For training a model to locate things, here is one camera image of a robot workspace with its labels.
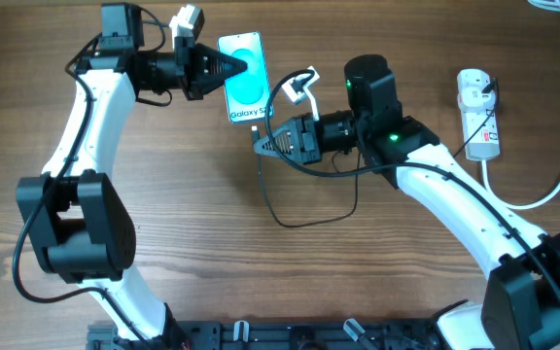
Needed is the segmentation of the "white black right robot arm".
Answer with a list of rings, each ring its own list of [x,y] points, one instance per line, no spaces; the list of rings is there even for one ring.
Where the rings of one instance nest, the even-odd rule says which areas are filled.
[[[424,205],[483,271],[481,303],[450,305],[414,337],[426,349],[550,349],[560,344],[560,233],[550,235],[501,204],[425,125],[403,113],[387,60],[365,54],[344,67],[349,107],[317,111],[255,136],[258,156],[315,174],[329,152],[358,150],[364,171]]]

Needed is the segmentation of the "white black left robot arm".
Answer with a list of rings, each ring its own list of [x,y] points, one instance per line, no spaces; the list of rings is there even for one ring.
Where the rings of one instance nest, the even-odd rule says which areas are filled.
[[[188,349],[187,334],[134,265],[135,227],[112,182],[117,148],[143,91],[200,100],[247,65],[198,42],[204,14],[196,6],[161,23],[160,44],[147,49],[144,26],[156,22],[135,4],[102,6],[99,33],[65,67],[76,95],[60,142],[38,176],[17,184],[18,242],[30,243],[42,270],[73,296],[99,302],[118,346]]]

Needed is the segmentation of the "teal screen smartphone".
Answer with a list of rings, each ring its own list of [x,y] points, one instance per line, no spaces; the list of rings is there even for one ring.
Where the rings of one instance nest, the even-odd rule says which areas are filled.
[[[232,123],[262,120],[271,89],[261,33],[222,36],[218,39],[218,49],[247,64],[244,72],[225,82],[228,119]]]

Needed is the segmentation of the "white power strip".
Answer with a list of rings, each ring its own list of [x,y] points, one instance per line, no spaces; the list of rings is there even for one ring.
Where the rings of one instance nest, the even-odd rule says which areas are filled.
[[[463,69],[457,75],[458,93],[462,88],[479,87],[484,92],[496,94],[493,109],[479,112],[462,112],[463,146],[466,158],[471,161],[483,161],[500,154],[499,131],[497,128],[496,111],[500,103],[498,80],[492,79],[480,69]]]

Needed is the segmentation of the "white charger adapter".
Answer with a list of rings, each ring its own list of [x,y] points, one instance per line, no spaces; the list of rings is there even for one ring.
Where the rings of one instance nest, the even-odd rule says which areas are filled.
[[[482,87],[463,87],[457,97],[462,112],[479,112],[493,109],[496,104],[494,92],[484,92]]]

